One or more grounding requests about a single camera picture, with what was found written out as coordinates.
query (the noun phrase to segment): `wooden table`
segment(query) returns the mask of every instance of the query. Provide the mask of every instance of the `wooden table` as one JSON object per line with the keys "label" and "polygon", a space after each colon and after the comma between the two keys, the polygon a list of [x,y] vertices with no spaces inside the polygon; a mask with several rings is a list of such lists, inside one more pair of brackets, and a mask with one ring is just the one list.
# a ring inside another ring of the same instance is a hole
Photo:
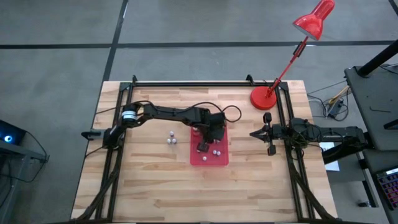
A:
{"label": "wooden table", "polygon": [[[98,111],[115,106],[119,83],[104,83]],[[312,122],[303,81],[288,83],[295,117]],[[249,137],[250,132],[263,126],[264,114],[251,105],[251,91],[252,87],[134,88],[132,101],[150,100],[155,105],[178,108],[212,101],[221,108],[236,105],[243,115],[240,121],[227,124],[229,165],[226,167],[191,166],[190,127],[182,123],[150,120],[139,128],[128,130],[114,222],[296,221],[283,142],[275,141],[277,154],[268,156],[267,144]],[[214,106],[201,106],[217,112]],[[277,107],[270,112],[272,122],[279,123]],[[93,128],[111,127],[113,114],[114,111],[97,114]],[[238,112],[230,108],[226,116],[235,119]],[[166,143],[169,131],[174,131],[176,145]],[[88,152],[100,146],[101,140],[92,141]],[[85,160],[72,218],[79,216],[98,193],[105,157],[106,151],[100,150]],[[306,148],[304,161],[312,192],[328,212],[336,216],[319,148]],[[303,194],[300,199],[307,217]]]}

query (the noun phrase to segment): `white object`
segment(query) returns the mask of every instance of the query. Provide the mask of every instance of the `white object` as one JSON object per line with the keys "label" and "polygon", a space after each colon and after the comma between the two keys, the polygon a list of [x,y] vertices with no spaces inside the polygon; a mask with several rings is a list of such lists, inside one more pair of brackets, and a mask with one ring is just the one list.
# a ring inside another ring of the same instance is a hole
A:
{"label": "white object", "polygon": [[[323,149],[323,151],[327,151],[328,149],[331,149],[335,146],[335,143],[333,142],[321,142],[319,143],[319,146]],[[340,171],[340,168],[338,166],[338,161],[331,162],[325,165],[325,169],[329,171]]]}

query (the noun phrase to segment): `red plate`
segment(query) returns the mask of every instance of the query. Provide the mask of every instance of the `red plate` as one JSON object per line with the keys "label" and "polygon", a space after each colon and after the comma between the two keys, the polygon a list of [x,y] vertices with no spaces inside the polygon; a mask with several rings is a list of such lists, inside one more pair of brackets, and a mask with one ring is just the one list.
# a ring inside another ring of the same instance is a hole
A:
{"label": "red plate", "polygon": [[[228,135],[225,127],[224,137],[218,144],[209,144],[208,152],[197,152],[198,144],[201,142],[201,134],[191,128],[191,153],[190,162],[193,166],[227,166],[228,165]],[[220,151],[221,155],[213,154],[213,151]]]}

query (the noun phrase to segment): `red lamp base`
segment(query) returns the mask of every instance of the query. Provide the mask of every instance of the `red lamp base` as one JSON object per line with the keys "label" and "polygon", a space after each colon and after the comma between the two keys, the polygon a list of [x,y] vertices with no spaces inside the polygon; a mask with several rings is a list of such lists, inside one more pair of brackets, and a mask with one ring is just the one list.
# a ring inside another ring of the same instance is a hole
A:
{"label": "red lamp base", "polygon": [[271,96],[266,97],[267,91],[269,87],[259,86],[250,94],[251,104],[259,110],[269,110],[276,104],[276,96],[275,93],[272,93]]}

